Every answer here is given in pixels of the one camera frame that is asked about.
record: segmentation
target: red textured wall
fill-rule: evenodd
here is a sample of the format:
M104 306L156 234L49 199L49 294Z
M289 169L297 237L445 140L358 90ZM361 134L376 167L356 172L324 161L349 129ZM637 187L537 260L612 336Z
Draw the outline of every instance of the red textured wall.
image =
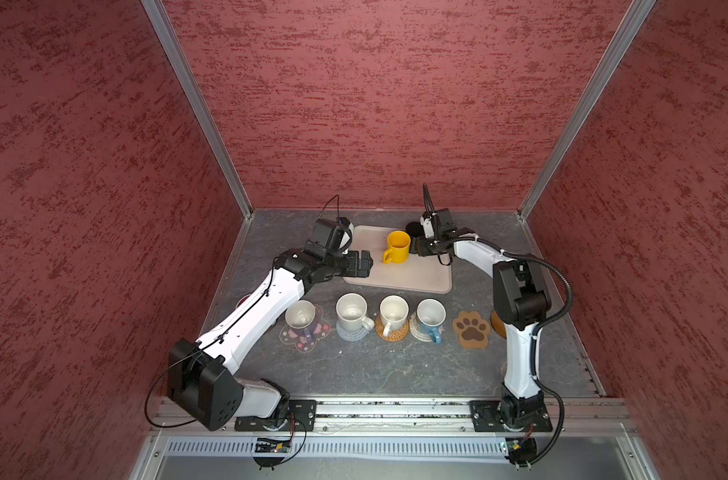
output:
M515 210L629 0L167 0L258 207Z
M0 478L126 478L240 222L140 2L0 2Z
M658 0L532 214L665 478L728 478L728 2Z

